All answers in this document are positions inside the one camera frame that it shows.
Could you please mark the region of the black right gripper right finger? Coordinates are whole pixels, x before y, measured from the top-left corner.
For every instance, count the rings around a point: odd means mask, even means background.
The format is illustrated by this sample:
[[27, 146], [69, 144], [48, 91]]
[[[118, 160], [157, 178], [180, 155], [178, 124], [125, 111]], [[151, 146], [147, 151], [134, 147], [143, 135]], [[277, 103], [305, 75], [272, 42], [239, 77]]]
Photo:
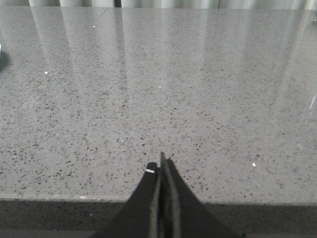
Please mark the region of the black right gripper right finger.
[[161, 234], [164, 238], [241, 238], [211, 214], [179, 174], [174, 162], [160, 153]]

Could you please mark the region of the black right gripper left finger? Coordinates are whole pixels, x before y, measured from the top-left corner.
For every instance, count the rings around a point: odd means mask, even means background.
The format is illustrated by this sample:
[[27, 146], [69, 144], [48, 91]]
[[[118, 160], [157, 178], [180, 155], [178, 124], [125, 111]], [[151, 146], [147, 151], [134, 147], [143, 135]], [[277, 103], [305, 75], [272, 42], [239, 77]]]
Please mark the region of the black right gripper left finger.
[[141, 181], [126, 204], [93, 238], [157, 238], [158, 232], [158, 166], [146, 165]]

